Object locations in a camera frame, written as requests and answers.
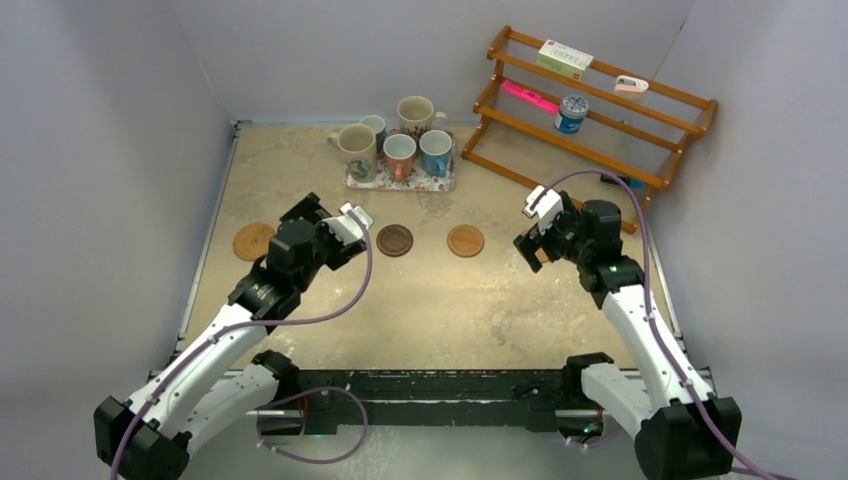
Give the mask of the woven rattan coaster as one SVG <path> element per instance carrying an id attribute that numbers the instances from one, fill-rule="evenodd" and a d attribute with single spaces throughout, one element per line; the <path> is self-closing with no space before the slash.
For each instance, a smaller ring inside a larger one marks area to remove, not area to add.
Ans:
<path id="1" fill-rule="evenodd" d="M 526 235 L 528 234 L 528 232 L 529 232 L 529 230 L 528 230 L 528 229 L 525 229 L 525 230 L 523 230 L 523 231 L 521 232 L 521 235 L 526 236 Z M 540 263 L 542 263 L 542 264 L 545 264 L 545 263 L 549 263 L 549 262 L 550 262 L 550 259 L 548 258 L 548 256 L 546 255 L 545 251 L 544 251 L 542 248 L 539 248 L 539 249 L 535 252 L 535 256 L 536 256 L 536 258 L 538 259 L 538 261 L 539 261 Z"/>
<path id="2" fill-rule="evenodd" d="M 243 261 L 252 262 L 268 252 L 270 239 L 276 229 L 264 222 L 254 222 L 242 227 L 234 236 L 232 250 Z"/>

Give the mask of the orange coaster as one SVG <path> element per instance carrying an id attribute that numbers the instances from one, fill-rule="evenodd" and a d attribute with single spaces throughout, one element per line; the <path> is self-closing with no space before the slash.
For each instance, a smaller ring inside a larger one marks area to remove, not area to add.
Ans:
<path id="1" fill-rule="evenodd" d="M 477 227 L 462 224 L 450 230 L 447 235 L 447 246 L 456 256 L 471 258 L 483 250 L 485 237 Z"/>

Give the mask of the dark wooden coaster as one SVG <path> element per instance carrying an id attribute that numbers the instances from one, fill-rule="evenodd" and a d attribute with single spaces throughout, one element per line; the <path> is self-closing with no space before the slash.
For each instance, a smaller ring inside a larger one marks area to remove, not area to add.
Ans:
<path id="1" fill-rule="evenodd" d="M 378 250 L 384 255 L 400 257 L 411 250 L 414 236 L 406 226 L 390 224 L 378 232 L 376 244 Z"/>

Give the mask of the beige mug with pattern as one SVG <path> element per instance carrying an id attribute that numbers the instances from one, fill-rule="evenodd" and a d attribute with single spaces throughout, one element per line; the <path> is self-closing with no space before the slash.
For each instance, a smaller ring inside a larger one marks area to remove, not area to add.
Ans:
<path id="1" fill-rule="evenodd" d="M 377 176 L 377 139 L 371 127 L 357 123 L 328 135 L 327 140 L 341 152 L 347 174 L 357 182 L 370 182 Z"/>

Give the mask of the tall beige mug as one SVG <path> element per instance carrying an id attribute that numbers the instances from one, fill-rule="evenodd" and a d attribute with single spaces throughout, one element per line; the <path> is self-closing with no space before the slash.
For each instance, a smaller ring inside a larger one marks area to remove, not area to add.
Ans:
<path id="1" fill-rule="evenodd" d="M 418 140 L 433 128 L 445 130 L 450 124 L 449 116 L 438 111 L 431 100 L 423 96 L 408 96 L 397 105 L 401 132 Z"/>

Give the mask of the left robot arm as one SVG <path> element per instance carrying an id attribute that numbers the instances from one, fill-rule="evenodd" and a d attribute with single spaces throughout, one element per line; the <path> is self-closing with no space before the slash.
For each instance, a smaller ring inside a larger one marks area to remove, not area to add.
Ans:
<path id="1" fill-rule="evenodd" d="M 245 352 L 278 326 L 293 326 L 322 267 L 337 270 L 357 255 L 373 254 L 374 220 L 346 203 L 337 216 L 310 193 L 279 220 L 266 253 L 253 262 L 210 325 L 145 386 L 126 400 L 106 398 L 94 412 L 98 458 L 112 479 L 177 479 L 209 440 L 255 408 L 304 410 L 312 395 L 299 368 L 271 350 L 257 354 L 233 378 L 223 376 Z"/>

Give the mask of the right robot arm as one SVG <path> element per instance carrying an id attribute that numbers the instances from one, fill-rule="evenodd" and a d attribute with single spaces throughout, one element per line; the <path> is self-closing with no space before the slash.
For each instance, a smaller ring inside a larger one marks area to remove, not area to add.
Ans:
<path id="1" fill-rule="evenodd" d="M 625 255 L 616 204 L 590 200 L 576 207 L 564 191 L 537 186 L 524 214 L 538 221 L 513 243 L 531 270 L 540 258 L 567 260 L 580 284 L 624 340 L 640 381 L 627 379 L 613 361 L 571 357 L 561 381 L 576 407 L 602 407 L 633 439 L 648 479 L 701 479 L 731 470 L 741 411 L 719 398 L 697 373 L 656 310 L 645 272 Z"/>

